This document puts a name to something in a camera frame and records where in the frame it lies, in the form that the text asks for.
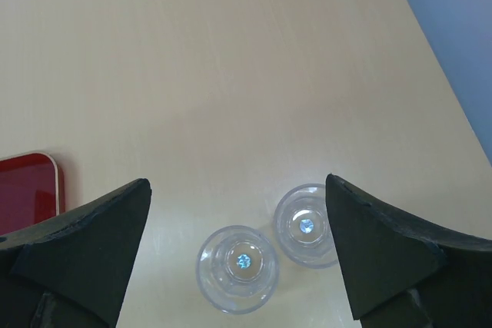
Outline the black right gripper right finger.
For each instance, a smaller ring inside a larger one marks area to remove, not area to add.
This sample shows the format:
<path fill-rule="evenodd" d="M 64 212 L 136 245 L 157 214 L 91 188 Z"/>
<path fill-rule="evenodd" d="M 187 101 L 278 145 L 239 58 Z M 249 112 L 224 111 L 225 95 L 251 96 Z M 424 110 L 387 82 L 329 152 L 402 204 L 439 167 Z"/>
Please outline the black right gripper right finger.
<path fill-rule="evenodd" d="M 489 327 L 491 242 L 433 224 L 342 177 L 327 218 L 352 316 L 363 327 Z"/>

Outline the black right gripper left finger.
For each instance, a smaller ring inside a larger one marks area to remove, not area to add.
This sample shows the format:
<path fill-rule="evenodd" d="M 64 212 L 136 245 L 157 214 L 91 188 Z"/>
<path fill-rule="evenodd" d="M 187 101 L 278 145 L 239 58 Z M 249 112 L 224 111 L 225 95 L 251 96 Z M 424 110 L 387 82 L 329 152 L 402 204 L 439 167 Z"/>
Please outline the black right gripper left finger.
<path fill-rule="evenodd" d="M 1 236 L 3 327 L 114 327 L 151 204 L 139 178 Z"/>

